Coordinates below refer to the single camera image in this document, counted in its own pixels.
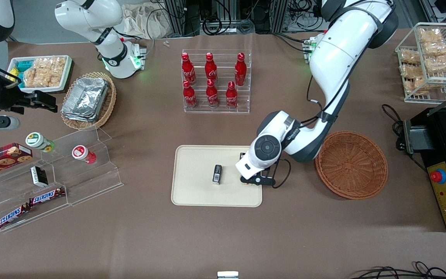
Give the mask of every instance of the red cookie box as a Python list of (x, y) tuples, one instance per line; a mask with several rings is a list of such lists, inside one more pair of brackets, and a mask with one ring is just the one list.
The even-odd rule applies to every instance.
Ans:
[(0, 171), (30, 160), (32, 150), (18, 143), (10, 143), (0, 148)]

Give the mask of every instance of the brown table surface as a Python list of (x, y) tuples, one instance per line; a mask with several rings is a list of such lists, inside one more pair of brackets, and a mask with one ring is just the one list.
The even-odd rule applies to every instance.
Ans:
[[(292, 162), (288, 181), (280, 189), (264, 187), (258, 208), (174, 205), (179, 145), (249, 145), (268, 113), (282, 109), (303, 120), (317, 113), (317, 105), (306, 101), (310, 72), (302, 54), (271, 35), (169, 39), (169, 48), (159, 40), (145, 71), (114, 79), (117, 103), (103, 129), (113, 137), (110, 157), (125, 185), (0, 234), (0, 278), (193, 279), (238, 270), (242, 278), (328, 279), (377, 265), (412, 270), (418, 260), (446, 270), (446, 233), (428, 175), (395, 149), (392, 120), (381, 109), (391, 104), (407, 119), (426, 107), (401, 100), (393, 50), (407, 32), (398, 30), (384, 46), (366, 51), (331, 130), (363, 133), (386, 155), (388, 183), (374, 198), (340, 198), (320, 181), (313, 163)], [(90, 43), (9, 48), (10, 57), (70, 55), (72, 80), (105, 71)], [(251, 113), (185, 114), (184, 48), (251, 49)], [(324, 100), (314, 82), (311, 94)], [(62, 98), (57, 95), (59, 103)], [(45, 110), (26, 109), (19, 118), (19, 129), (0, 131), (0, 146), (21, 143), (32, 131), (51, 139), (74, 132)]]

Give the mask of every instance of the red switch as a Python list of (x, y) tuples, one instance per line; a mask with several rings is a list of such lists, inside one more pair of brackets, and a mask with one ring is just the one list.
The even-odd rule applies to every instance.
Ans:
[(442, 169), (436, 169), (430, 173), (430, 179), (433, 182), (444, 184), (446, 182), (446, 173)]

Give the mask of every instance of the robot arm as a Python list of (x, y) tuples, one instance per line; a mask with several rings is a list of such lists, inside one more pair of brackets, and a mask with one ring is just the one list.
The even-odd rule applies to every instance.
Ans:
[(328, 0), (322, 13), (333, 24), (313, 38), (311, 72), (320, 85), (326, 106), (310, 129), (284, 111), (270, 113), (258, 128), (249, 152), (236, 164), (246, 179), (276, 162), (284, 150), (294, 160), (313, 160), (349, 92), (348, 77), (364, 51), (381, 46), (398, 25), (391, 0)]
[(140, 47), (122, 42), (113, 26), (123, 20), (116, 0), (71, 0), (55, 7), (55, 17), (65, 29), (91, 41), (115, 78), (128, 78), (141, 68)]

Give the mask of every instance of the round basket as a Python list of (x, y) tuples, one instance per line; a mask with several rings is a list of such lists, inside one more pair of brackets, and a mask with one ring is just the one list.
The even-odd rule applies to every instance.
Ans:
[(381, 149), (363, 134), (329, 134), (315, 160), (321, 180), (344, 198), (363, 200), (379, 193), (388, 179)]
[[(73, 129), (85, 129), (87, 127), (90, 127), (92, 125), (96, 125), (97, 127), (101, 127), (106, 123), (108, 118), (110, 117), (111, 113), (113, 112), (113, 107), (115, 106), (115, 101), (117, 100), (117, 89), (115, 88), (115, 85), (113, 84), (113, 81), (111, 78), (103, 74), (102, 72), (91, 72), (88, 74), (85, 74), (79, 78), (102, 78), (106, 81), (108, 81), (108, 91), (106, 92), (106, 97), (104, 98), (103, 106), (101, 107), (101, 111), (99, 111), (99, 117), (95, 122), (85, 122), (85, 121), (77, 121), (77, 120), (71, 120), (66, 118), (62, 113), (62, 119), (67, 124), (68, 127), (72, 127)], [(76, 84), (76, 82), (79, 80), (76, 79), (73, 81), (72, 85), (69, 87), (67, 91), (67, 95), (65, 95), (65, 98), (63, 102), (67, 101), (67, 98), (70, 95), (70, 91), (73, 88), (73, 86)]]

